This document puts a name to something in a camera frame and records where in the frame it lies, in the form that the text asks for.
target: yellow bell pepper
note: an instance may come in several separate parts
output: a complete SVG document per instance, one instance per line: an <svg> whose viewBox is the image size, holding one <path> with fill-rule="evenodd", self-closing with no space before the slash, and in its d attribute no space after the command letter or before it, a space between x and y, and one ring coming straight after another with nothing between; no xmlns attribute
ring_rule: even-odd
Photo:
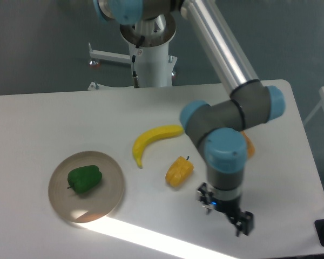
<svg viewBox="0 0 324 259"><path fill-rule="evenodd" d="M194 166L187 159L179 156L177 160L170 166L166 174L166 182L172 187L178 187L182 184L193 172Z"/></svg>

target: blue joint cap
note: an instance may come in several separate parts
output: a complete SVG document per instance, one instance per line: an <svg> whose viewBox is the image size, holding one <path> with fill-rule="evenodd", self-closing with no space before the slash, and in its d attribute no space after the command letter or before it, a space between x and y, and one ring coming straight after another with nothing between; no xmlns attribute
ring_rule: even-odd
<svg viewBox="0 0 324 259"><path fill-rule="evenodd" d="M268 119L268 121L270 121L282 116L286 110L286 102L283 93L276 86L268 86L268 89L271 100L270 115Z"/></svg>
<svg viewBox="0 0 324 259"><path fill-rule="evenodd" d="M245 137L232 128L220 128L211 132L204 145L205 161L215 170L226 174L244 168L247 160Z"/></svg>
<svg viewBox="0 0 324 259"><path fill-rule="evenodd" d="M118 23L135 24L143 15L143 0L109 0L110 10Z"/></svg>
<svg viewBox="0 0 324 259"><path fill-rule="evenodd" d="M106 21L106 19L103 17L103 15L102 15L102 11L101 11L101 9L100 9L100 7L99 7L99 5L98 5L98 0L92 0L92 1L93 1L93 6L95 7L95 12L96 12L96 14L97 14L99 20L100 20L101 22L103 22L103 23L106 23L107 21Z"/></svg>
<svg viewBox="0 0 324 259"><path fill-rule="evenodd" d="M204 105L208 105L208 103L205 101L193 101L183 108L183 110L180 113L180 122L185 131L187 129L188 121L190 120L192 115L195 113L196 110L198 110Z"/></svg>

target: floor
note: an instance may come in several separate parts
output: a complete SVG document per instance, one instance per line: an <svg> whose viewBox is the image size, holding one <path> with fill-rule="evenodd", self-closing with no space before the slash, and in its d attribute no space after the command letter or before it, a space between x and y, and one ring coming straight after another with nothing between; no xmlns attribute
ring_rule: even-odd
<svg viewBox="0 0 324 259"><path fill-rule="evenodd" d="M220 0L218 6L260 79L291 84L304 120L324 86L324 1ZM174 84L219 82L188 21L173 15ZM0 1L0 95L85 91L94 80L132 85L127 65L87 65L88 42L93 49L128 54L118 27L98 20L92 0ZM322 110L305 130L324 184Z"/></svg>

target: cable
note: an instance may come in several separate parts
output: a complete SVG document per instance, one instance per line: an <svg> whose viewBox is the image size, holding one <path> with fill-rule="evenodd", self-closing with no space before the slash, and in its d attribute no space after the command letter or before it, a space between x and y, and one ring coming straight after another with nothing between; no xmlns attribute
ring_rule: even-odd
<svg viewBox="0 0 324 259"><path fill-rule="evenodd" d="M145 37L144 36L140 36L140 39L136 45L136 49L139 49L140 46L143 44L145 40ZM139 83L138 83L138 76L137 76L137 73L136 73L136 65L135 65L135 62L136 62L136 55L133 54L132 55L132 77L133 77L133 86L134 88L139 88Z"/></svg>

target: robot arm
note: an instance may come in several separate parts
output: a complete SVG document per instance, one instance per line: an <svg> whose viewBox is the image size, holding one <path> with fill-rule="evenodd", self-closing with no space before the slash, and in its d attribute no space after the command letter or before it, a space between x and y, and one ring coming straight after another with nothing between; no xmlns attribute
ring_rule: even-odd
<svg viewBox="0 0 324 259"><path fill-rule="evenodd" d="M100 8L104 7L99 0ZM207 181L198 188L199 201L210 211L227 215L237 235L253 229L253 214L240 210L241 186L247 160L245 138L239 131L266 123L285 110L282 92L264 87L230 31L215 0L108 0L110 14L120 24L180 10L188 19L230 100L210 106L194 101L180 121L207 164Z"/></svg>

